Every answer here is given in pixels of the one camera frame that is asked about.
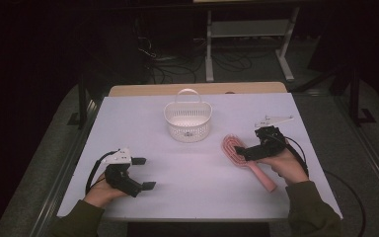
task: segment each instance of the forearm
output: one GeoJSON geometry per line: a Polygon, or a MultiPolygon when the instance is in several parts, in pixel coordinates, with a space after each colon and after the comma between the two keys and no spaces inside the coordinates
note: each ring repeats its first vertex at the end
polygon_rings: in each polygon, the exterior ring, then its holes
{"type": "Polygon", "coordinates": [[[291,185],[286,190],[292,236],[341,236],[340,217],[322,201],[313,182],[291,185]]]}
{"type": "Polygon", "coordinates": [[[96,237],[104,210],[79,200],[72,211],[58,219],[50,237],[96,237]]]}

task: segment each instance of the white table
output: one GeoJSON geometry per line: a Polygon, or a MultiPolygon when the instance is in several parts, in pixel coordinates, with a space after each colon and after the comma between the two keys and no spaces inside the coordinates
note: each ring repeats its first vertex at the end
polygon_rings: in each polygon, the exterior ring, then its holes
{"type": "MultiPolygon", "coordinates": [[[[139,183],[157,184],[154,190],[143,191],[137,197],[115,200],[107,206],[105,218],[124,221],[284,219],[289,210],[284,181],[270,167],[261,164],[278,184],[274,192],[268,193],[249,169],[234,166],[220,148],[223,137],[229,133],[238,135],[248,146],[259,144],[255,123],[268,115],[294,116],[294,120],[278,127],[302,146],[311,180],[323,200],[341,216],[291,94],[201,96],[213,108],[212,129],[204,140],[196,143],[181,143],[168,133],[163,111],[175,96],[105,98],[57,215],[66,215],[83,198],[96,160],[109,151],[128,147],[133,157],[147,158],[144,166],[128,169],[130,178],[139,183]]],[[[104,170],[105,166],[101,165],[95,179],[104,170]]]]}

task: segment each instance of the person's right hand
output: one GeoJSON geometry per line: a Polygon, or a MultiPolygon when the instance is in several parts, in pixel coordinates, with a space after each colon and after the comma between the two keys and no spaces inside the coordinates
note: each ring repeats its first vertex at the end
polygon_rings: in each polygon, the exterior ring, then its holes
{"type": "Polygon", "coordinates": [[[301,165],[287,148],[276,156],[260,159],[258,162],[270,165],[274,172],[284,178],[287,185],[309,180],[301,165]]]}

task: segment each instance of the person's arm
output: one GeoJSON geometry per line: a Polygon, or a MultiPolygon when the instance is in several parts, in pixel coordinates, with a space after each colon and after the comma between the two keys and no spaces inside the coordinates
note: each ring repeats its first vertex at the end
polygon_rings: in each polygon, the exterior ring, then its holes
{"type": "Polygon", "coordinates": [[[315,183],[289,150],[258,162],[270,165],[288,185],[285,189],[290,199],[288,222],[292,236],[341,236],[340,217],[322,201],[315,183]]]}
{"type": "Polygon", "coordinates": [[[101,175],[70,213],[51,226],[50,237],[96,237],[104,207],[113,199],[125,196],[106,182],[104,174],[101,175]]]}

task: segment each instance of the white basket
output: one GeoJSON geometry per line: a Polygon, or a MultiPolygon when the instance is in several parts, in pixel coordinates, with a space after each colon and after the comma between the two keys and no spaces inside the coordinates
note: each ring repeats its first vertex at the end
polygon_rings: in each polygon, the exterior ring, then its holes
{"type": "Polygon", "coordinates": [[[178,92],[173,103],[165,107],[165,119],[169,133],[181,142],[196,142],[204,139],[210,131],[211,106],[201,100],[201,96],[193,89],[178,92]],[[198,102],[178,102],[178,96],[185,92],[198,95],[198,102]]]}

